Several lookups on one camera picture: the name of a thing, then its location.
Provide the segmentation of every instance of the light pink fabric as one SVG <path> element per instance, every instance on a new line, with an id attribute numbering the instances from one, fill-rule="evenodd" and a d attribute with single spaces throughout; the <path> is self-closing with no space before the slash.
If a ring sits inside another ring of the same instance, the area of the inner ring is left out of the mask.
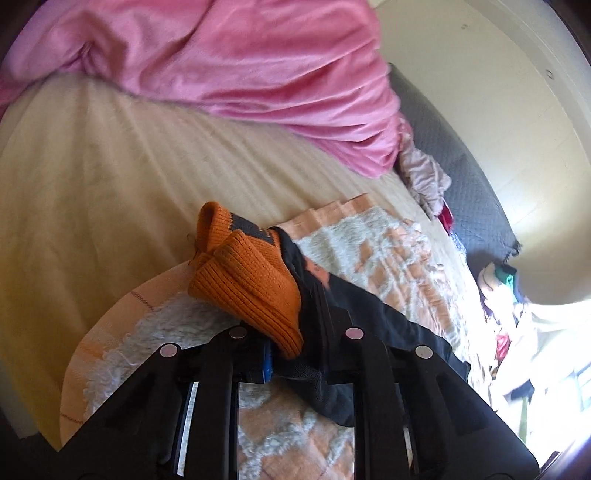
<path id="1" fill-rule="evenodd" d="M 213 115 L 273 122 L 368 177 L 398 154 L 399 99 L 367 0 L 49 0 L 0 70 L 0 109 L 76 71 Z"/>

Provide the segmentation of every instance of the green cloth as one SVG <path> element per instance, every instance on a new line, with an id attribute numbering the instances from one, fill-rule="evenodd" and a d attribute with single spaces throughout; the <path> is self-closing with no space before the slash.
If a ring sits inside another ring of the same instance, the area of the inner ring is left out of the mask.
<path id="1" fill-rule="evenodd" d="M 519 303 L 517 300 L 514 290 L 513 290 L 513 275 L 507 273 L 502 267 L 495 268 L 495 277 L 499 279 L 500 282 L 504 283 L 511 289 L 511 295 L 513 295 L 513 304 Z"/>

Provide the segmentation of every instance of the clothing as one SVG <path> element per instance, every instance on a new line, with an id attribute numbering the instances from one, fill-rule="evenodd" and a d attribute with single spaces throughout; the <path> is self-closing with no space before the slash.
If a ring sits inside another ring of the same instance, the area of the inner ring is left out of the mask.
<path id="1" fill-rule="evenodd" d="M 48 0 L 0 70 L 0 106 L 53 72 L 286 126 L 357 173 L 398 155 L 400 100 L 366 0 Z"/>
<path id="2" fill-rule="evenodd" d="M 189 294 L 226 310 L 274 340 L 285 357 L 276 357 L 275 374 L 286 377 L 303 400 L 340 425 L 354 424 L 353 388 L 329 385 L 320 372 L 320 332 L 310 300 L 317 283 L 322 285 L 328 305 L 347 310 L 355 326 L 396 348 L 427 345 L 467 380 L 469 364 L 456 358 L 446 340 L 409 322 L 371 293 L 314 265 L 280 228 L 261 230 L 210 202 L 199 215 L 196 246 L 196 273 Z"/>
<path id="3" fill-rule="evenodd" d="M 300 288 L 311 290 L 319 280 L 307 268 L 306 259 L 297 245 L 281 229 L 273 228 L 280 237 L 283 260 L 290 271 L 300 280 Z M 427 345 L 442 357 L 464 380 L 470 365 L 460 361 L 446 340 L 434 335 L 430 330 L 409 322 L 397 310 L 382 303 L 375 295 L 329 274 L 328 287 L 323 286 L 329 306 L 347 310 L 353 325 L 372 333 L 384 344 L 401 349 L 412 349 Z M 303 303 L 300 314 L 300 330 L 304 337 L 304 351 L 301 357 L 286 362 L 277 373 L 290 379 L 290 387 L 320 414 L 336 423 L 352 427 L 354 425 L 353 387 L 347 385 L 328 385 L 318 367 L 311 361 L 318 351 L 319 333 L 309 315 L 311 306 Z"/>
<path id="4" fill-rule="evenodd" d="M 519 272 L 516 268 L 508 264 L 497 265 L 495 268 L 495 275 L 512 290 L 514 297 L 513 303 L 529 302 L 529 299 L 521 293 L 519 288 Z"/>
<path id="5" fill-rule="evenodd" d="M 445 201 L 443 202 L 443 208 L 441 210 L 441 213 L 437 216 L 437 218 L 439 219 L 439 221 L 443 225 L 443 228 L 445 229 L 447 234 L 449 236 L 453 236 L 452 235 L 453 215 L 452 215 L 452 211 L 449 209 L 449 207 L 447 206 L 447 203 L 445 203 Z"/>
<path id="6" fill-rule="evenodd" d="M 451 186 L 452 180 L 431 155 L 415 146 L 413 129 L 402 116 L 398 129 L 400 131 L 400 162 L 398 163 L 400 176 L 413 198 L 433 220 L 441 215 L 445 207 L 443 193 Z"/>
<path id="7" fill-rule="evenodd" d="M 286 358 L 299 355 L 300 293 L 281 259 L 277 234 L 209 202 L 199 212 L 195 244 L 189 295 L 248 322 Z"/>

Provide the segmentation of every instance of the gray quilt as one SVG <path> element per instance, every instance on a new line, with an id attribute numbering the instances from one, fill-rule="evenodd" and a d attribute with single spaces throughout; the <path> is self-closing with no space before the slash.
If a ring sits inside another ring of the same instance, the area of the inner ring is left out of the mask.
<path id="1" fill-rule="evenodd" d="M 491 261 L 516 256 L 521 246 L 478 163 L 431 102 L 391 67 L 390 85 L 413 126 L 417 148 L 432 155 L 452 179 L 445 200 L 455 219 L 453 230 L 466 247 L 472 275 L 476 277 Z"/>

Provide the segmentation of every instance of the black fabric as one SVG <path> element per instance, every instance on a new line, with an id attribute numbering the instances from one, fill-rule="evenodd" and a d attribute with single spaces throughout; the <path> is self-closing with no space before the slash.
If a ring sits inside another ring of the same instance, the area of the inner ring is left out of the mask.
<path id="1" fill-rule="evenodd" d="M 302 354 L 292 361 L 274 363 L 274 371 L 288 379 L 290 387 L 318 413 L 340 425 L 352 427 L 352 386 L 329 385 L 319 370 L 320 333 L 310 301 L 310 291 L 319 281 L 306 270 L 305 258 L 291 238 L 280 228 L 273 229 L 281 240 L 283 261 L 300 286 L 300 330 L 304 337 Z M 446 340 L 409 322 L 402 313 L 384 304 L 375 295 L 334 275 L 330 275 L 329 288 L 324 288 L 324 292 L 329 306 L 347 310 L 355 326 L 373 333 L 386 345 L 407 350 L 418 345 L 428 345 L 464 380 L 467 379 L 470 365 L 454 355 Z"/>
<path id="2" fill-rule="evenodd" d="M 230 214 L 230 219 L 232 220 L 230 231 L 242 230 L 245 235 L 258 238 L 259 240 L 263 240 L 268 244 L 273 245 L 273 239 L 271 238 L 271 235 L 269 235 L 269 232 L 262 230 L 258 225 L 255 225 L 235 213 Z"/>
<path id="3" fill-rule="evenodd" d="M 525 382 L 522 386 L 514 388 L 511 391 L 511 400 L 517 400 L 518 398 L 527 397 L 528 401 L 531 402 L 532 397 L 534 396 L 535 388 L 531 383 L 531 380 Z"/>

